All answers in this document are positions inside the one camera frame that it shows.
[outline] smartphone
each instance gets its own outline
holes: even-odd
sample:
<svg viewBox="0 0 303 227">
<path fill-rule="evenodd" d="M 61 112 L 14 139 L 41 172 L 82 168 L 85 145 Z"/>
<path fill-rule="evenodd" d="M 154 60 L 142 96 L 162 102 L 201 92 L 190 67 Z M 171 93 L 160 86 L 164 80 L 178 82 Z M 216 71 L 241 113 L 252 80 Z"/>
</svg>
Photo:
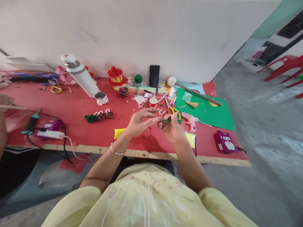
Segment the smartphone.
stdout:
<svg viewBox="0 0 303 227">
<path fill-rule="evenodd" d="M 160 72 L 160 66 L 150 66 L 149 67 L 149 86 L 150 87 L 158 88 L 159 72 Z"/>
</svg>

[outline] pink glue gun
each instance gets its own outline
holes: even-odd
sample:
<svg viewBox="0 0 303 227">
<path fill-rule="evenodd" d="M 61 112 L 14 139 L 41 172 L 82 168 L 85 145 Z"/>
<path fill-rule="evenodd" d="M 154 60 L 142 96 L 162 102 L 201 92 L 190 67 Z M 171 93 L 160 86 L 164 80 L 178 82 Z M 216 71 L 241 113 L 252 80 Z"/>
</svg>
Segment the pink glue gun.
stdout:
<svg viewBox="0 0 303 227">
<path fill-rule="evenodd" d="M 193 115 L 184 112 L 181 115 L 186 118 L 188 120 L 187 123 L 190 124 L 189 132 L 196 133 L 196 122 L 198 122 L 199 118 L 195 118 Z"/>
</svg>

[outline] red table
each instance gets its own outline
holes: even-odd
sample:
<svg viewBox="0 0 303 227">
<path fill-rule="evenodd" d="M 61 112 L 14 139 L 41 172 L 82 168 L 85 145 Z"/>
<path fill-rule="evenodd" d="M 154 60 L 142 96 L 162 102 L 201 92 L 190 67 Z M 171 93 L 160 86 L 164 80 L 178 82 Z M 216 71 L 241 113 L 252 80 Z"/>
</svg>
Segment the red table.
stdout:
<svg viewBox="0 0 303 227">
<path fill-rule="evenodd" d="M 95 99 L 89 98 L 78 86 L 71 87 L 72 93 L 66 89 L 62 93 L 54 94 L 50 87 L 47 87 L 45 92 L 41 92 L 39 83 L 19 82 L 2 88 L 0 92 L 14 97 L 15 104 L 18 106 L 27 107 L 33 111 L 42 107 L 43 113 L 60 117 L 67 127 L 67 135 L 74 142 L 73 146 L 76 152 L 102 154 L 114 140 L 114 129 L 126 128 L 132 114 L 140 109 L 138 104 L 132 100 L 133 95 L 122 98 L 117 91 L 107 84 L 107 78 L 97 78 L 96 80 L 100 90 L 105 92 L 109 99 L 109 102 L 101 107 L 96 104 Z M 204 89 L 207 95 L 212 91 L 214 93 L 212 95 L 215 96 L 213 83 L 205 85 Z M 86 122 L 85 115 L 91 115 L 100 110 L 105 112 L 107 108 L 114 112 L 114 119 L 105 119 L 94 123 Z M 32 114 L 28 111 L 13 109 L 7 112 L 9 145 L 32 146 L 27 141 L 26 136 L 21 134 Z M 49 117 L 41 115 L 36 126 L 42 127 L 49 119 Z M 209 128 L 200 123 L 196 124 L 196 130 L 197 158 L 201 163 L 251 166 L 243 151 L 230 155 L 218 152 L 213 136 L 217 130 L 228 132 L 235 145 L 241 147 L 235 132 L 216 127 Z M 133 138 L 126 156 L 176 160 L 177 155 L 173 146 L 156 125 L 152 126 L 151 134 L 150 140 L 145 140 L 142 135 Z M 145 138 L 148 138 L 148 136 L 149 129 L 144 133 Z M 31 139 L 45 149 L 63 150 L 62 140 L 42 141 L 33 136 L 31 136 Z M 67 145 L 66 149 L 71 151 L 68 141 Z"/>
</svg>

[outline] red plastic chair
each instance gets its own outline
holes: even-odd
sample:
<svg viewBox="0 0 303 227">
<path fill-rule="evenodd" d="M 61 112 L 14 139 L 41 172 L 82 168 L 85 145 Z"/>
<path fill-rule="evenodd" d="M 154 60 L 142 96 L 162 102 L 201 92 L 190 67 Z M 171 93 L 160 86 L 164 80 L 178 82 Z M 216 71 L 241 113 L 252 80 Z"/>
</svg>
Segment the red plastic chair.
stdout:
<svg viewBox="0 0 303 227">
<path fill-rule="evenodd" d="M 298 82 L 295 82 L 294 84 L 288 85 L 287 88 L 293 87 L 293 86 L 301 84 L 301 83 L 303 83 L 303 80 L 299 80 Z M 295 98 L 298 98 L 298 99 L 303 98 L 303 93 L 296 95 Z"/>
<path fill-rule="evenodd" d="M 280 76 L 281 74 L 287 72 L 290 69 L 293 68 L 298 68 L 300 67 L 301 69 L 296 72 L 294 75 L 288 77 L 286 80 L 284 80 L 281 83 L 285 83 L 286 81 L 300 75 L 303 73 L 303 55 L 300 57 L 296 57 L 293 55 L 286 55 L 282 58 L 279 58 L 278 60 L 274 61 L 273 63 L 270 63 L 268 66 L 266 66 L 265 68 L 261 69 L 260 71 L 258 71 L 257 73 L 263 71 L 264 69 L 267 69 L 268 67 L 270 67 L 271 65 L 277 63 L 278 61 L 283 61 L 283 65 L 278 68 L 277 70 L 275 70 L 269 77 L 267 77 L 264 81 L 270 81 L 278 76 Z"/>
</svg>

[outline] hand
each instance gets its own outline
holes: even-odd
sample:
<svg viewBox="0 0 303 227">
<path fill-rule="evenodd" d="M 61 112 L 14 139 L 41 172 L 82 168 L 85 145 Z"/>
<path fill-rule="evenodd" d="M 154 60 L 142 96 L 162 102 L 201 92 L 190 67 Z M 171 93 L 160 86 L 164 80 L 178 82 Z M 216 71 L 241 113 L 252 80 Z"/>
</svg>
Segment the hand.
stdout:
<svg viewBox="0 0 303 227">
<path fill-rule="evenodd" d="M 140 135 L 145 129 L 159 121 L 159 119 L 156 118 L 154 114 L 158 111 L 159 109 L 156 108 L 146 108 L 134 113 L 129 121 L 127 128 L 123 133 L 130 138 Z"/>
<path fill-rule="evenodd" d="M 171 122 L 169 123 L 166 122 L 168 118 L 171 118 Z M 187 141 L 184 128 L 182 124 L 178 123 L 177 113 L 174 113 L 173 115 L 165 115 L 164 121 L 158 122 L 158 128 L 161 129 L 162 132 L 164 132 L 164 134 L 172 144 Z"/>
<path fill-rule="evenodd" d="M 12 105 L 15 99 L 7 95 L 0 94 L 0 105 Z M 7 108 L 0 108 L 0 114 L 4 114 Z"/>
</svg>

